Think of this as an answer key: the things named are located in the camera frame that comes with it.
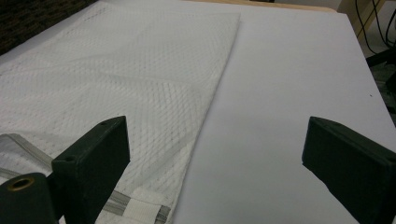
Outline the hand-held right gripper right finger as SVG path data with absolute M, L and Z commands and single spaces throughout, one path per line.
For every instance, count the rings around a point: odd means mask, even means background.
M 396 153 L 328 119 L 312 117 L 303 166 L 360 224 L 396 218 Z

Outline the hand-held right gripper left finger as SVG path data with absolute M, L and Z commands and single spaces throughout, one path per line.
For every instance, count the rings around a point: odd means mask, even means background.
M 129 162 L 126 118 L 94 126 L 51 162 L 57 214 L 67 224 L 93 224 Z

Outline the white mesh laundry bag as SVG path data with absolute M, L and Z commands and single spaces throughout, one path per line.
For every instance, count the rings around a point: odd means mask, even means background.
M 99 2 L 0 63 L 0 183 L 48 173 L 89 129 L 122 116 L 131 160 L 97 224 L 171 224 L 238 26 L 236 13 Z

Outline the black metal stand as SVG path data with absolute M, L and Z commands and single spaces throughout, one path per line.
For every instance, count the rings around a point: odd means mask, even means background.
M 369 67 L 374 67 L 382 63 L 395 66 L 393 74 L 386 81 L 386 87 L 391 93 L 396 94 L 396 47 L 368 57 L 366 62 Z

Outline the white table board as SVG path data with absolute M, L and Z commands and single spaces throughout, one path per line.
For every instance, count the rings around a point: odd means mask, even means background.
M 181 0 L 99 2 L 239 15 L 171 224 L 357 224 L 302 163 L 314 116 L 396 151 L 396 127 L 345 15 Z M 92 6 L 1 56 L 0 63 L 57 35 Z

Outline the brown wicker basket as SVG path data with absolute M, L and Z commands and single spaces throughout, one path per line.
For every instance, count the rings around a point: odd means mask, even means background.
M 0 0 L 0 56 L 98 0 Z

